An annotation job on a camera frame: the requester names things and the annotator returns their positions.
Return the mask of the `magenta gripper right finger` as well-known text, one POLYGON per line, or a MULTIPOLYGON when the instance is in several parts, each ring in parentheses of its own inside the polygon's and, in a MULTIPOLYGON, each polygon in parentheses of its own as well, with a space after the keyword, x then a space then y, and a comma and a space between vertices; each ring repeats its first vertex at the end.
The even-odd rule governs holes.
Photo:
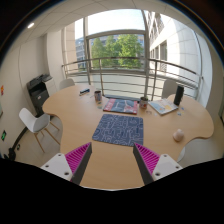
POLYGON ((133 146, 133 154, 145 185, 182 169, 168 154, 159 155, 137 143, 133 146))

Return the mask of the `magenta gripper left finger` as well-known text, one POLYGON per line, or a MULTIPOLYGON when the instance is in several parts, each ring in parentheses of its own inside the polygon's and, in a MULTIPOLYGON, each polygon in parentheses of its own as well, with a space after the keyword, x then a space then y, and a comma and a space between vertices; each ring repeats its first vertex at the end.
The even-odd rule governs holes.
POLYGON ((58 153, 42 169, 79 185, 92 154, 92 144, 86 143, 67 154, 58 153))

